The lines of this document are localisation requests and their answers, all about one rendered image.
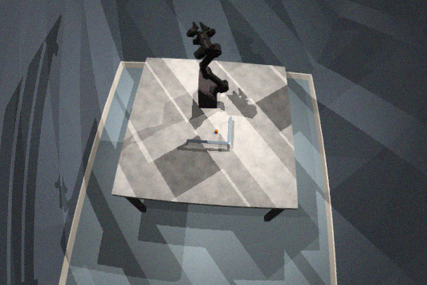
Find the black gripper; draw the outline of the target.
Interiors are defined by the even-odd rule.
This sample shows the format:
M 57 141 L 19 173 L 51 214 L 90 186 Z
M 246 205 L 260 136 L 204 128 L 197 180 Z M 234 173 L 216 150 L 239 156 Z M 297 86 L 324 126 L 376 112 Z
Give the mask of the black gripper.
M 199 22 L 200 26 L 202 28 L 202 31 L 197 31 L 199 26 L 197 26 L 197 24 L 193 21 L 193 28 L 189 28 L 188 32 L 186 33 L 187 37 L 193 37 L 194 35 L 197 35 L 197 37 L 200 39 L 200 44 L 204 41 L 204 40 L 209 40 L 210 38 L 213 37 L 213 35 L 216 33 L 215 29 L 211 29 L 207 27 L 205 24 L 203 24 L 202 22 Z

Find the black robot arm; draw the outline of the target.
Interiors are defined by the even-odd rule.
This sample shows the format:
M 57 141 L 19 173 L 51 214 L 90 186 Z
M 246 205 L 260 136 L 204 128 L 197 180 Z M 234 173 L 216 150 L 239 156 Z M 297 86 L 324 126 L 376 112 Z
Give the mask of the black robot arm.
M 214 43 L 211 44 L 210 40 L 204 40 L 201 44 L 199 43 L 200 39 L 196 37 L 196 39 L 193 39 L 193 45 L 200 45 L 195 52 L 194 56 L 195 59 L 204 59 L 199 63 L 199 68 L 202 73 L 203 79 L 211 79 L 213 82 L 216 83 L 214 86 L 210 86 L 209 92 L 211 92 L 214 96 L 216 96 L 217 93 L 223 93 L 227 92 L 229 90 L 229 84 L 226 80 L 220 80 L 211 69 L 208 67 L 209 63 L 219 57 L 222 54 L 222 49 L 220 44 Z

